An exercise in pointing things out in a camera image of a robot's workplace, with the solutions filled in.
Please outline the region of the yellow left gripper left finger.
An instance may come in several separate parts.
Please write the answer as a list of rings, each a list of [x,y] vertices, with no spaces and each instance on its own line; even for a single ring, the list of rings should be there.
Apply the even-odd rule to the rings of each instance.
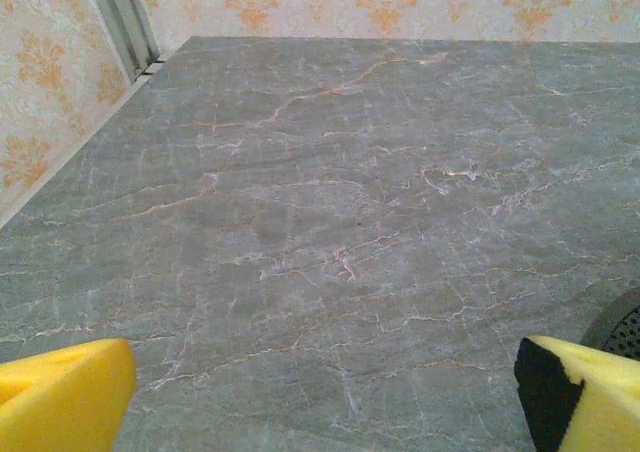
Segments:
[[[129,343],[102,339],[1,365],[3,451],[110,451],[136,383]]]

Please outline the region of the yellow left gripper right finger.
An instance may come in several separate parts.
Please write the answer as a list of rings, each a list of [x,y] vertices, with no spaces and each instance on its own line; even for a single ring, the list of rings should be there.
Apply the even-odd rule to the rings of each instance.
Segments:
[[[639,362],[547,336],[521,340],[514,375],[537,451],[639,450]]]

